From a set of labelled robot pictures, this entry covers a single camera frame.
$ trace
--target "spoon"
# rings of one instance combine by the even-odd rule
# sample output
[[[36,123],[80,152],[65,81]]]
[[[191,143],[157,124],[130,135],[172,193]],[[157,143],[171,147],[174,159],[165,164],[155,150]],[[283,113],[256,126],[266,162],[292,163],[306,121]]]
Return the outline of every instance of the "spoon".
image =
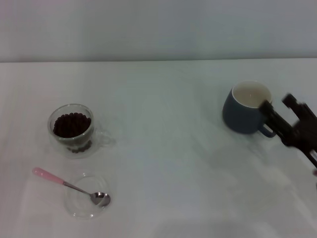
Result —
[[[55,175],[52,175],[51,173],[49,173],[41,168],[38,168],[38,167],[34,168],[32,170],[32,173],[35,174],[36,176],[42,177],[48,181],[56,182],[56,183],[62,184],[64,186],[67,186],[69,188],[72,188],[74,190],[80,191],[80,192],[90,196],[90,200],[95,205],[98,205],[100,207],[108,206],[110,201],[111,201],[111,198],[110,198],[109,194],[107,194],[107,193],[104,193],[104,192],[88,193],[88,192],[64,181],[62,178],[59,178]]]

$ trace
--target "mug handle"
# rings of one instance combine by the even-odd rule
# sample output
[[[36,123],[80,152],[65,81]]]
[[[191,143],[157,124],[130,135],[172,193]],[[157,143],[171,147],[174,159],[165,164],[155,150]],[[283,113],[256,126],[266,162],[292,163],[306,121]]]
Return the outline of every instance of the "mug handle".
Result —
[[[259,131],[260,131],[263,135],[265,135],[266,137],[268,137],[268,138],[273,138],[273,137],[275,137],[275,136],[276,136],[276,133],[275,133],[274,131],[273,131],[273,132],[269,131],[268,129],[266,129],[266,128],[264,127],[264,125],[265,125],[265,124],[261,125],[261,127],[259,128]]]

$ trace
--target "pink spoon handle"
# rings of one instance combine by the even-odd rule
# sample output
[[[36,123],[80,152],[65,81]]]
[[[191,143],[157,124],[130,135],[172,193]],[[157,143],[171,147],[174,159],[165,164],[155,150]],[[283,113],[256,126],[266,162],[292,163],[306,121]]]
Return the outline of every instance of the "pink spoon handle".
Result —
[[[35,174],[35,175],[37,175],[39,177],[42,177],[42,178],[44,178],[44,179],[46,179],[48,181],[56,182],[56,183],[59,183],[59,184],[62,184],[62,185],[64,183],[64,180],[62,178],[59,178],[59,177],[57,177],[55,175],[52,175],[51,173],[49,173],[49,172],[47,172],[47,171],[45,171],[45,170],[43,170],[41,168],[36,167],[36,168],[34,168],[32,170],[32,172],[33,172],[33,174]]]

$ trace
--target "dark blue mug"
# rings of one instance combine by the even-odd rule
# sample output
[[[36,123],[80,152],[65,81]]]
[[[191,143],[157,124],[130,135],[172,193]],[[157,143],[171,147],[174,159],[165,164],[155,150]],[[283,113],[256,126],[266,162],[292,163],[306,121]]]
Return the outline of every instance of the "dark blue mug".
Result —
[[[225,124],[235,132],[252,134],[260,131],[263,135],[272,138],[274,132],[264,127],[265,117],[259,111],[264,100],[272,103],[272,94],[269,89],[257,81],[242,81],[235,85],[222,110]]]

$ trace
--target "white tabletop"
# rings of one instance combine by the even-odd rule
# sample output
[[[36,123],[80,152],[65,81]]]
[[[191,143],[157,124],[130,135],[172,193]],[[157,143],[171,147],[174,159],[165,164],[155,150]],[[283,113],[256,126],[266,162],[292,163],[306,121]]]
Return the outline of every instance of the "white tabletop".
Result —
[[[275,109],[291,92],[317,113],[317,59],[0,64],[1,238],[315,238],[313,166],[279,138],[222,122],[238,81],[263,82]],[[116,144],[70,160],[47,119],[88,106]],[[35,177],[102,173],[112,203],[91,220],[65,211],[65,188]]]

